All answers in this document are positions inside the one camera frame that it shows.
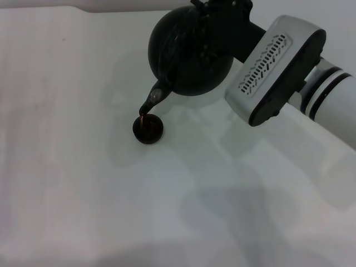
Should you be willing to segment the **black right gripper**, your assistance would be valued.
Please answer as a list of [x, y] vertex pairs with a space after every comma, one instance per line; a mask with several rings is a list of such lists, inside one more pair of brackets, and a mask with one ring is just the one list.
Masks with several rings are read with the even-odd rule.
[[217, 1], [190, 1], [194, 6], [194, 26], [190, 33], [191, 53], [200, 63], [214, 63], [218, 50], [233, 56], [244, 63], [261, 41], [266, 30], [250, 21], [253, 8], [251, 0], [235, 0], [233, 9], [239, 15], [225, 17], [214, 22], [214, 45], [212, 44], [211, 22], [217, 14], [220, 3]]

